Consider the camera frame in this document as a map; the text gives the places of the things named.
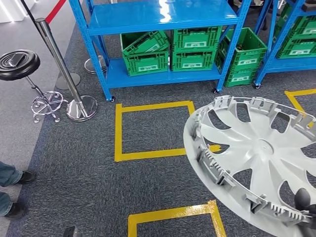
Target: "white floor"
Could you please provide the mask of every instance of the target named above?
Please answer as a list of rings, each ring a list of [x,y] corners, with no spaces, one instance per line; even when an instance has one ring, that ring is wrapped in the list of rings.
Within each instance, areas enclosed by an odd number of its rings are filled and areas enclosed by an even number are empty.
[[[46,17],[58,0],[38,0],[32,9],[35,18]],[[65,55],[75,18],[66,1],[50,24],[50,27],[63,55]],[[52,90],[59,74],[55,61],[47,49],[30,18],[22,22],[0,24],[0,55],[17,49],[29,49],[37,53],[41,66],[31,78],[42,91]],[[24,79],[16,81],[0,80],[0,160],[13,164],[17,169],[28,168],[41,123],[34,123],[30,110],[36,95]],[[16,201],[21,186],[1,188]],[[0,237],[6,235],[10,224],[0,218]]]

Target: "green plastic crate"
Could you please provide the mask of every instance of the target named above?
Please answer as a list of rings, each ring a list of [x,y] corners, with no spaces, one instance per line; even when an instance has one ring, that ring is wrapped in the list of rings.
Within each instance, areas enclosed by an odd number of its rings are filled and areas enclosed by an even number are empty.
[[[249,85],[251,84],[250,80],[244,80],[244,81],[232,81],[232,82],[225,82],[225,87],[232,87],[235,85]]]
[[[175,72],[210,70],[214,58],[215,52],[173,52],[171,70]]]
[[[256,76],[256,70],[245,70],[239,72],[229,72],[225,79],[225,82],[241,82],[250,81],[252,82]]]
[[[287,3],[275,27],[274,40],[279,34],[284,26],[291,7]],[[288,38],[296,39],[314,39],[316,38],[316,16],[300,16],[292,25],[287,33]]]
[[[219,72],[221,72],[224,58],[222,55],[217,53],[215,57],[215,64]],[[251,83],[256,76],[256,69],[244,70],[244,71],[234,71],[231,68],[227,72],[224,84],[225,87],[231,87],[235,85],[246,85]]]
[[[167,50],[154,53],[140,53],[124,55],[129,76],[138,76],[150,73],[167,71]]]
[[[178,29],[171,31],[173,52],[201,52],[216,50],[222,26]]]
[[[277,58],[316,57],[316,39],[286,38]]]
[[[256,70],[239,71],[236,73],[229,73],[226,76],[224,86],[232,87],[235,85],[249,85],[251,84],[256,74]]]
[[[232,37],[233,30],[229,30],[219,44],[218,53],[225,57]],[[250,28],[243,28],[235,48],[230,68],[233,71],[243,71],[258,68],[267,50],[262,40]]]
[[[121,44],[124,55],[163,51],[170,45],[164,31],[121,34]]]

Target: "red rope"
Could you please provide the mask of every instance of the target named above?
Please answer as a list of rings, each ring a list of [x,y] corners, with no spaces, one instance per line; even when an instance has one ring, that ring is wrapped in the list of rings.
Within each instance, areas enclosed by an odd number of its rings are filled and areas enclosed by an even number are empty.
[[[66,2],[66,0],[59,0],[57,4],[48,17],[46,17],[46,22],[50,24],[60,10],[60,8]]]

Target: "jeans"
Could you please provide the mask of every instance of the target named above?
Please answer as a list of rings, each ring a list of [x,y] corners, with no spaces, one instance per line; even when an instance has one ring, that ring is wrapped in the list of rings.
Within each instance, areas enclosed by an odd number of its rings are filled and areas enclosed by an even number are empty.
[[[22,171],[16,170],[11,165],[5,164],[0,161],[0,186],[7,187],[17,183],[22,177]],[[0,216],[8,214],[13,202],[9,195],[0,192]]]

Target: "blue metal shelf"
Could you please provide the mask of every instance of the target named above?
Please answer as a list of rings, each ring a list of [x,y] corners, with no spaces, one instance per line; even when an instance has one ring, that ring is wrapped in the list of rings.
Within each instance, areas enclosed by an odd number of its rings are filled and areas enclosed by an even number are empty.
[[[316,69],[316,57],[313,58],[275,58],[268,68],[267,73],[290,72]]]
[[[256,86],[260,86],[266,73],[278,73],[278,72],[290,72],[290,71],[302,71],[302,70],[314,70],[316,69],[316,57],[302,57],[302,58],[289,58],[289,59],[278,59],[275,55],[282,45],[283,41],[287,35],[288,31],[292,27],[295,20],[299,16],[311,16],[316,15],[316,11],[304,12],[302,10],[302,5],[305,0],[291,0],[287,1],[291,7],[291,12],[287,16],[282,29],[278,34],[278,38],[273,42],[273,33],[275,21],[277,20],[277,6],[278,0],[266,0],[264,3],[262,11],[260,13],[255,27],[255,33],[258,34],[262,26],[263,19],[266,16],[269,6],[273,3],[273,11],[269,28],[269,37],[268,40],[268,50],[264,56],[263,64],[259,69],[256,80]]]
[[[106,80],[109,88],[217,80],[220,77],[215,65],[209,71],[173,72],[169,69],[167,72],[129,77],[122,58],[111,59],[108,70]]]
[[[116,4],[94,5],[85,0],[91,20],[88,24],[79,0],[69,0],[70,6],[86,45],[106,100],[111,100],[110,88],[155,85],[176,82],[218,80],[216,91],[222,91],[251,0],[244,0],[235,14],[225,0],[143,0]],[[164,72],[129,77],[123,59],[109,59],[102,35],[235,25],[222,72],[216,67],[208,71]],[[105,59],[104,75],[95,50]]]
[[[191,5],[180,0],[134,1],[95,5],[91,36],[140,31],[232,25],[238,18],[224,0],[199,0]]]

